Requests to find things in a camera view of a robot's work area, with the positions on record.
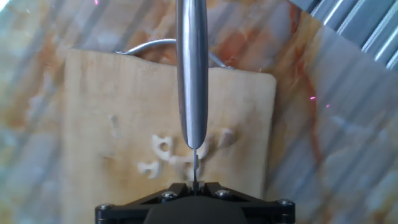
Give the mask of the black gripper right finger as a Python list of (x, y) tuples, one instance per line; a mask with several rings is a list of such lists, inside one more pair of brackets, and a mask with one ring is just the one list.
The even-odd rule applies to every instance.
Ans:
[(295, 202), (286, 198), (265, 201), (233, 189), (221, 186), (218, 182), (200, 182), (202, 196), (223, 200), (241, 209), (252, 223), (263, 220), (265, 223), (295, 223)]

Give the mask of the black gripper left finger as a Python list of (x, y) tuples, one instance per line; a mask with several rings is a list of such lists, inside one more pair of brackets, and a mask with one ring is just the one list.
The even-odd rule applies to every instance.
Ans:
[(187, 184), (177, 183), (125, 205), (102, 203), (95, 208), (95, 224), (144, 223), (154, 206), (191, 196), (192, 193), (192, 188)]

